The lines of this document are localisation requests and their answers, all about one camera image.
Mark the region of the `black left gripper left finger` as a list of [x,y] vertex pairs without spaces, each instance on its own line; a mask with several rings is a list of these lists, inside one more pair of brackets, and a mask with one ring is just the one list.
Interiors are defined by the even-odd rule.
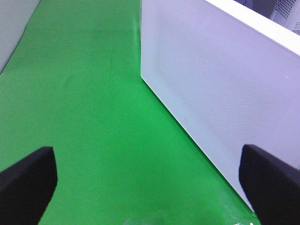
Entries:
[[0,223],[37,225],[58,183],[53,147],[41,147],[0,173]]

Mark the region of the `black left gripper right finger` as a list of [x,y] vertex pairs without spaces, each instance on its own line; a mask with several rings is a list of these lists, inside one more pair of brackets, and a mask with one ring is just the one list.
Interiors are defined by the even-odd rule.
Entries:
[[239,182],[262,225],[300,223],[300,172],[267,151],[245,144]]

